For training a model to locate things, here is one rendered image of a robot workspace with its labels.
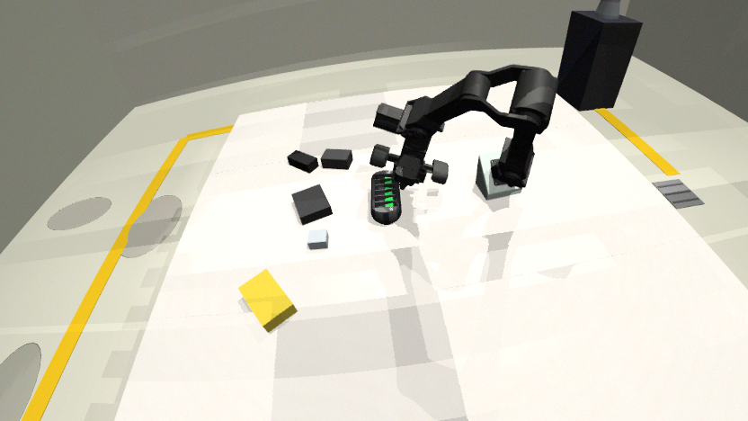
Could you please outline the yellow rectangular block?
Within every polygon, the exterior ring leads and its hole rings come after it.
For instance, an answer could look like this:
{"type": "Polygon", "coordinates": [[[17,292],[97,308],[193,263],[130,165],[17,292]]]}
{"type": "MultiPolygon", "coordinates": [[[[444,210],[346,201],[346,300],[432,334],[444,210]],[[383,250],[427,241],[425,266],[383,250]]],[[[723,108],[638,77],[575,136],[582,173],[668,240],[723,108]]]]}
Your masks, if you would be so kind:
{"type": "Polygon", "coordinates": [[[267,268],[238,289],[267,332],[298,312],[267,268]]]}

